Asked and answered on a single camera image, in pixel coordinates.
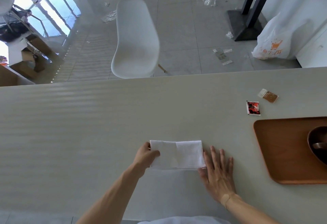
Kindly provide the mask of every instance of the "folded cloth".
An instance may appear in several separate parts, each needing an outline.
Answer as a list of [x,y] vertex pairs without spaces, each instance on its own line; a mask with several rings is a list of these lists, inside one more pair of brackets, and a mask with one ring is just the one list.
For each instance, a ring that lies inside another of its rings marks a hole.
[[159,150],[151,167],[158,170],[195,170],[206,167],[202,141],[170,142],[150,140],[151,150]]

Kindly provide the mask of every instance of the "left hand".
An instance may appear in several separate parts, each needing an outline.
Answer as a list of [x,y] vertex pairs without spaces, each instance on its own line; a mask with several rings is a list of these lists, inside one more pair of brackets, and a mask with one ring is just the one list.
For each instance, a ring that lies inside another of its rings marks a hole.
[[151,151],[150,143],[145,142],[137,151],[133,164],[140,170],[141,176],[144,175],[145,169],[150,167],[156,157],[160,156],[159,151]]

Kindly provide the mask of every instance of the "wooden tray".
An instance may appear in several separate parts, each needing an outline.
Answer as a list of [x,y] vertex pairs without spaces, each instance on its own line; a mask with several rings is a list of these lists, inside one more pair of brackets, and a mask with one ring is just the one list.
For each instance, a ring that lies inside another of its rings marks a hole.
[[327,184],[327,166],[311,152],[307,136],[327,117],[258,120],[253,124],[272,180],[280,184]]

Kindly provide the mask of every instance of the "table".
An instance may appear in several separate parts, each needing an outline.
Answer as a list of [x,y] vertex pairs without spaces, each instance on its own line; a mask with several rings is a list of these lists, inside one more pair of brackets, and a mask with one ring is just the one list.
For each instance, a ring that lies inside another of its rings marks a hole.
[[[248,203],[283,224],[325,223],[327,185],[270,179],[255,120],[327,115],[327,68],[0,88],[0,209],[81,216],[150,139],[202,140],[235,158]],[[261,89],[278,94],[270,102]],[[259,101],[261,116],[246,114]],[[236,223],[194,171],[147,170],[124,219],[212,215]]]
[[227,11],[228,22],[235,41],[256,40],[263,28],[258,17],[266,0],[245,0],[241,10]]

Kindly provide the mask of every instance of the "right hand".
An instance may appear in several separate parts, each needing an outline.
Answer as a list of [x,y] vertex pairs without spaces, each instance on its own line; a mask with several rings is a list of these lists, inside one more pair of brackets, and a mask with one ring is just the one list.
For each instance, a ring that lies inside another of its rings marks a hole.
[[227,194],[230,197],[236,194],[235,184],[233,180],[233,158],[229,158],[228,163],[225,161],[225,152],[220,149],[220,154],[217,155],[213,146],[210,147],[212,162],[207,152],[203,152],[206,169],[198,169],[198,172],[203,180],[203,183],[214,198],[221,203],[223,195]]

